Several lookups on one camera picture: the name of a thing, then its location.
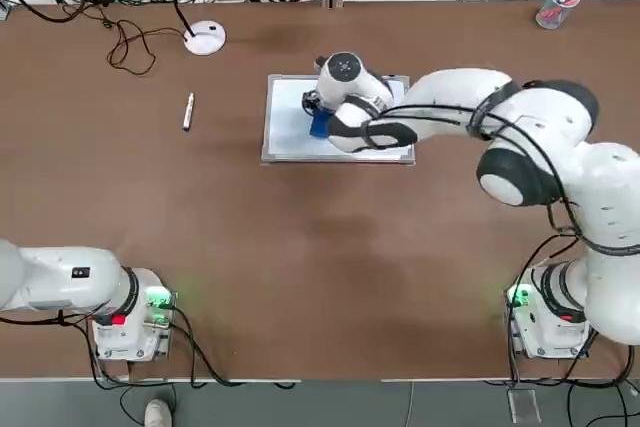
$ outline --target table surface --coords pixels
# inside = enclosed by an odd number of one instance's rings
[[[413,82],[462,66],[576,80],[602,105],[593,140],[640,149],[629,104],[640,2],[585,1],[553,32],[535,25],[537,6],[189,6],[187,18],[223,23],[227,44],[198,58],[177,36],[150,37],[158,59],[145,78],[109,67],[117,34],[99,22],[50,24],[16,9],[0,24],[0,232],[24,246],[103,247],[153,269],[228,377],[505,377],[503,289],[550,229],[543,209],[482,192],[482,143],[431,139],[415,166],[264,165],[260,150],[267,76],[312,74],[317,55],[340,50]],[[171,6],[107,13],[179,27]],[[142,45],[131,50],[129,65],[142,67]],[[1,377],[89,374],[69,329],[2,326],[0,352]],[[624,360],[600,341],[576,373],[611,377]],[[187,377],[189,361],[176,340],[168,360],[134,374]],[[520,365],[532,377],[566,368]]]

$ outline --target gray floor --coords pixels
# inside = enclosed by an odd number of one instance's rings
[[[193,391],[178,386],[177,427],[403,427],[408,384],[380,382],[305,381],[292,391],[270,385],[233,389],[210,385]],[[640,397],[626,393],[630,412],[640,410]],[[126,403],[142,418],[147,400],[171,395],[169,389],[137,389]],[[568,426],[564,387],[537,391],[543,424]],[[135,427],[118,407],[119,393],[102,392],[93,384],[0,383],[2,427]],[[598,415],[619,414],[620,401],[614,389],[576,389],[573,396],[574,424],[584,427]],[[507,427],[511,424],[502,387],[476,382],[417,383],[411,427]],[[640,417],[630,426],[640,426]],[[593,427],[623,426],[621,419],[603,420]]]

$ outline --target blue block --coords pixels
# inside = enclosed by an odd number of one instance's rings
[[[313,121],[311,122],[311,129],[309,134],[318,139],[326,139],[329,137],[329,131],[327,124],[333,114],[324,109],[316,109],[313,112]]]

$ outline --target clear plastic cup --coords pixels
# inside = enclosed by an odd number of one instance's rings
[[[536,14],[536,22],[545,29],[557,29],[580,0],[546,0]]]

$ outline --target white robotic arm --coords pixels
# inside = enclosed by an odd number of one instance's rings
[[[336,63],[358,76],[345,84],[331,68]],[[396,107],[380,95],[383,85],[354,54],[325,62],[317,94],[334,113],[328,133],[336,147],[358,152],[472,135],[490,141],[476,175],[491,197],[514,206],[550,205],[563,195],[569,201],[587,254],[527,272],[529,297],[519,297],[527,305],[515,311],[527,353],[575,356],[587,338],[585,320],[614,341],[640,344],[640,159],[619,144],[585,142],[596,98],[573,82],[520,87],[484,69],[426,75]],[[528,320],[534,312],[537,322]]]
[[[147,269],[89,247],[19,248],[0,239],[0,311],[90,315],[99,357],[145,361],[168,343],[171,293]]]

